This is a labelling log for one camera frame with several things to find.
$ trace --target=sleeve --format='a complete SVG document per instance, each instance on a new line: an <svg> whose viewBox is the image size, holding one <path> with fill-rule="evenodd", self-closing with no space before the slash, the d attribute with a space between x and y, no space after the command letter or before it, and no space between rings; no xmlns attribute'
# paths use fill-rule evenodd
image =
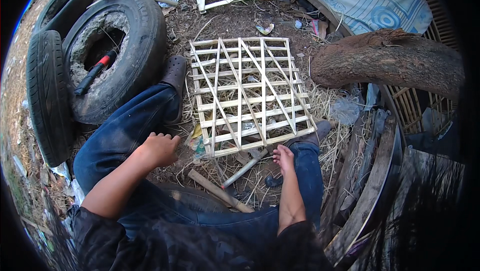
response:
<svg viewBox="0 0 480 271"><path fill-rule="evenodd" d="M82 270L153 270L168 258L159 253L159 241L129 240L120 223L94 214L83 207L74 208L73 236Z"/></svg>
<svg viewBox="0 0 480 271"><path fill-rule="evenodd" d="M309 221L285 228L267 255L272 270L333 270Z"/></svg>

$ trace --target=black shirt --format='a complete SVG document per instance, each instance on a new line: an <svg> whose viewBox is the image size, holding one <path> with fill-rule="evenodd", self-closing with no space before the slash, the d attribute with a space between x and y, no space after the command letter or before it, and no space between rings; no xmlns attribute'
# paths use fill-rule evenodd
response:
<svg viewBox="0 0 480 271"><path fill-rule="evenodd" d="M118 222L83 207L73 208L73 233L83 270L331 270L312 225L287 227L267 254L205 226L162 220L146 223L129 239Z"/></svg>

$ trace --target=blue patterned fabric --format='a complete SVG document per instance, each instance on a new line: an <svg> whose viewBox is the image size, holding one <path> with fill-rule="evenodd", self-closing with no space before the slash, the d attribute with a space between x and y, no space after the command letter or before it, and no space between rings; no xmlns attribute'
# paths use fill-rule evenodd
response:
<svg viewBox="0 0 480 271"><path fill-rule="evenodd" d="M344 22L354 34L381 28L423 34L432 22L432 12L425 0L324 0L330 8L343 13Z"/></svg>

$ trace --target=concrete-filled tire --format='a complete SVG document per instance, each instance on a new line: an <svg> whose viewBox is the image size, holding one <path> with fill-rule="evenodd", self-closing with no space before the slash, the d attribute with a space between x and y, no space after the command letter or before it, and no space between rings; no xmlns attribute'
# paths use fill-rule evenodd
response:
<svg viewBox="0 0 480 271"><path fill-rule="evenodd" d="M93 0L50 0L35 22L32 34L54 30L63 39Z"/></svg>
<svg viewBox="0 0 480 271"><path fill-rule="evenodd" d="M57 31L33 35L28 48L27 99L38 146L50 167L70 157L74 140L62 61Z"/></svg>
<svg viewBox="0 0 480 271"><path fill-rule="evenodd" d="M95 78L86 94L75 95L75 87L88 73L85 61L90 49L111 30L124 33L115 63ZM165 18L154 0L102 0L89 8L63 41L74 120L102 124L119 107L158 82L166 41Z"/></svg>

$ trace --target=shoe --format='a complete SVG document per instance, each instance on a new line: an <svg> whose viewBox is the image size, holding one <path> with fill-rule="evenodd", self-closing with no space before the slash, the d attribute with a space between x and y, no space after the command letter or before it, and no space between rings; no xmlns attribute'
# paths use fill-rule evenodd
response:
<svg viewBox="0 0 480 271"><path fill-rule="evenodd" d="M183 112L183 83L187 75L187 59L181 55L174 55L166 60L165 75L160 82L171 85L180 97L178 115L173 121L165 121L166 125L179 123Z"/></svg>
<svg viewBox="0 0 480 271"><path fill-rule="evenodd" d="M317 147L319 147L320 146L320 141L323 140L328 135L328 133L330 132L331 125L330 125L330 122L328 122L328 120L321 120L320 122L317 122L315 124L317 125L316 134L315 134L315 132L312 132L311 134L308 134L308 135L305 135L305 136L298 136L298 137L291 138L290 140L288 140L285 143L285 146L290 148L290 146L293 143L303 142L303 143L314 144Z"/></svg>

